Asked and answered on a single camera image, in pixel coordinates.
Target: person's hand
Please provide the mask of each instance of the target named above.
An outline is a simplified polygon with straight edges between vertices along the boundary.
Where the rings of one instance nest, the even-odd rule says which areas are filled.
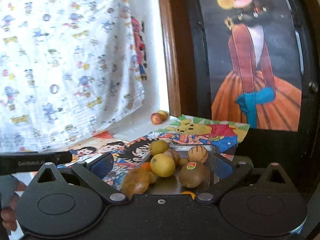
[[[16,191],[24,191],[26,187],[27,186],[23,182],[19,181]],[[17,229],[15,208],[19,199],[19,195],[15,193],[10,200],[10,207],[3,208],[1,212],[1,217],[3,219],[2,225],[4,228],[11,231],[15,231]]]

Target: wooden frame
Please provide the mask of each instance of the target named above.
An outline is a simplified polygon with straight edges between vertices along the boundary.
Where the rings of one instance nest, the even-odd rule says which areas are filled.
[[[159,0],[170,115],[195,115],[196,68],[186,0]]]

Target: potato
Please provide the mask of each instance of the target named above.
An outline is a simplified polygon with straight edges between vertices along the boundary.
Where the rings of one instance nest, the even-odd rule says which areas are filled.
[[[179,166],[183,167],[184,165],[186,165],[189,162],[188,158],[181,158],[179,161]]]
[[[149,184],[153,184],[156,182],[157,175],[154,174],[152,171],[148,171],[149,176]]]
[[[169,149],[169,150],[166,150],[163,154],[171,157],[174,160],[174,163],[176,164],[176,166],[179,164],[180,155],[177,151]]]
[[[148,171],[144,168],[135,168],[126,174],[122,182],[121,192],[129,199],[133,194],[143,194],[149,187]]]

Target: screw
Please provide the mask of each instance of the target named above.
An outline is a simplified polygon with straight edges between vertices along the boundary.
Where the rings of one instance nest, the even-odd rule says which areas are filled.
[[[158,199],[158,204],[164,204],[166,201],[164,199]]]
[[[210,201],[213,199],[213,196],[210,193],[200,193],[197,198],[202,201]]]
[[[110,195],[109,198],[112,201],[120,202],[120,201],[123,201],[126,197],[125,197],[125,194],[122,194],[122,193],[113,193],[113,194]]]

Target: painting of woman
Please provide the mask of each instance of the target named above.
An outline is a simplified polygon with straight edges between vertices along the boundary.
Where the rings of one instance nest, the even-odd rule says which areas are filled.
[[[263,25],[273,21],[271,0],[218,0],[218,4],[231,12],[224,23],[231,32],[232,71],[214,98],[212,119],[297,131],[301,90],[274,76],[265,42]]]

